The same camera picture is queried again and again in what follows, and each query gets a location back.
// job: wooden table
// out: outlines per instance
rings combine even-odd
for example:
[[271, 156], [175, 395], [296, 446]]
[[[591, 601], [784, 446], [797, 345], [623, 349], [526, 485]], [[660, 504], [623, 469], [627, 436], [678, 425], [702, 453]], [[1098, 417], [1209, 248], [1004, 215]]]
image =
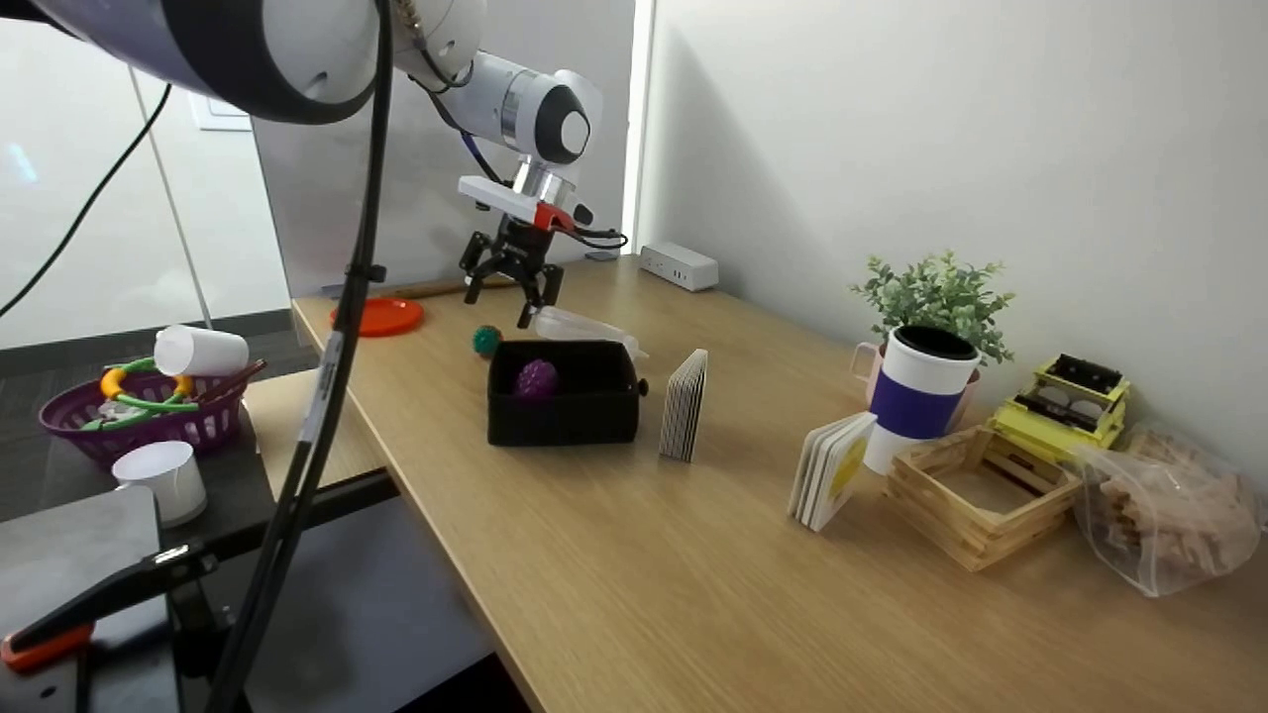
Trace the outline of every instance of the wooden table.
[[[966, 573], [886, 481], [800, 531], [800, 440], [860, 409], [846, 345], [632, 260], [573, 267], [563, 308], [649, 351], [640, 440], [493, 446], [473, 333], [514, 333], [521, 292], [425, 308], [421, 333], [362, 345], [355, 404], [538, 708], [1268, 708], [1263, 553], [1171, 601], [1073, 527]], [[327, 302], [296, 317], [327, 338]], [[661, 383], [689, 349], [715, 355], [698, 458], [665, 462]]]

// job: small book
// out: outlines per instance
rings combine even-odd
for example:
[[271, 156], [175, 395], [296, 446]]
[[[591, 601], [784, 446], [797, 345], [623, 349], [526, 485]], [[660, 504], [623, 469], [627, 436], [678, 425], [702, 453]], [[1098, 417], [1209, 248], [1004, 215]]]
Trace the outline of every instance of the small book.
[[710, 349], [693, 349], [665, 383], [661, 458], [698, 453], [702, 404], [710, 382]]
[[876, 417], [856, 411], [804, 436], [788, 516], [808, 531], [823, 531], [864, 475], [864, 453]]

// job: purple ball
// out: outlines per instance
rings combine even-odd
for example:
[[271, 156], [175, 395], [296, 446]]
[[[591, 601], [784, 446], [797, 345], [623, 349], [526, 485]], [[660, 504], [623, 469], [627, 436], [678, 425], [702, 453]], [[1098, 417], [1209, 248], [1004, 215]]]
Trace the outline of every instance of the purple ball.
[[553, 360], [526, 360], [514, 375], [521, 399], [553, 399], [559, 393], [559, 367]]

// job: basket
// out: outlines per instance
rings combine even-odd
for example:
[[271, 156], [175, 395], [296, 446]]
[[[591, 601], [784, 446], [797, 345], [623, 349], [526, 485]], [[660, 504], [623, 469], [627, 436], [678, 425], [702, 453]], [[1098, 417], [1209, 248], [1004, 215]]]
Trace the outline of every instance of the basket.
[[[217, 453], [236, 444], [242, 433], [242, 393], [250, 375], [258, 375], [265, 364], [250, 364], [232, 375], [195, 375], [192, 395], [197, 399], [195, 411], [172, 411], [154, 420], [138, 420], [129, 428], [82, 428], [100, 417], [105, 393], [100, 382], [80, 383], [40, 409], [44, 433], [76, 444], [90, 462], [110, 469], [125, 453], [154, 440], [192, 440], [197, 457]], [[129, 372], [125, 389], [138, 399], [168, 399], [172, 382], [164, 372]]]
[[989, 572], [1061, 521], [1080, 475], [982, 425], [904, 453], [888, 490], [945, 553]]

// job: purple basket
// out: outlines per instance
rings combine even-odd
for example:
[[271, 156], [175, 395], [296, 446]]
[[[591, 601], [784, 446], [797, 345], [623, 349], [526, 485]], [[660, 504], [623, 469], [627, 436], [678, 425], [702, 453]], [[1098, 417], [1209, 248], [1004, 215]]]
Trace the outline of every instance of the purple basket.
[[[232, 372], [232, 375], [195, 375], [192, 393], [197, 399], [195, 411], [172, 411], [154, 420], [138, 420], [129, 428], [82, 428], [100, 417], [105, 409], [105, 389], [100, 382], [80, 383], [40, 409], [44, 433], [73, 440], [88, 458], [100, 469], [110, 469], [125, 453], [154, 440], [192, 440], [197, 457], [217, 453], [236, 444], [242, 433], [242, 393], [250, 375], [261, 372], [261, 360]], [[129, 372], [125, 389], [138, 399], [168, 399], [172, 382], [164, 372]]]

